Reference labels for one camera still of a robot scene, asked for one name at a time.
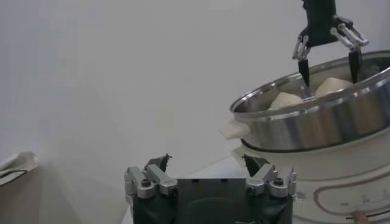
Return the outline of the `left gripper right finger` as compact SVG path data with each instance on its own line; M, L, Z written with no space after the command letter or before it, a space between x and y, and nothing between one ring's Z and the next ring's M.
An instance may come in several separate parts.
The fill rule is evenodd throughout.
M242 159L249 172L249 177L245 180L248 195L256 197L267 193L276 198L295 196L296 171L292 167L277 170L268 160L247 154Z

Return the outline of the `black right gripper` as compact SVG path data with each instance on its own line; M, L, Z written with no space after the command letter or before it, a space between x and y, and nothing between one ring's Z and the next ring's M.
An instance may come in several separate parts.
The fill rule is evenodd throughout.
M311 47L334 43L337 40L349 50L351 80L358 82L363 66L361 48L369 40L354 26L352 20L336 15L335 0L303 0L307 14L307 26L299 34L292 59L298 61L299 73L307 88L310 87L310 71L307 56Z

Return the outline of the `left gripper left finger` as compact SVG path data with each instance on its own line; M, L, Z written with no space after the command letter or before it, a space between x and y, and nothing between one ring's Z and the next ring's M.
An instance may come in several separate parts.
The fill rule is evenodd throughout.
M125 193L138 198L153 198L158 190L159 194L174 198L177 196L177 179L169 177L165 172L169 154L150 159L147 164L139 167L128 167L124 174Z

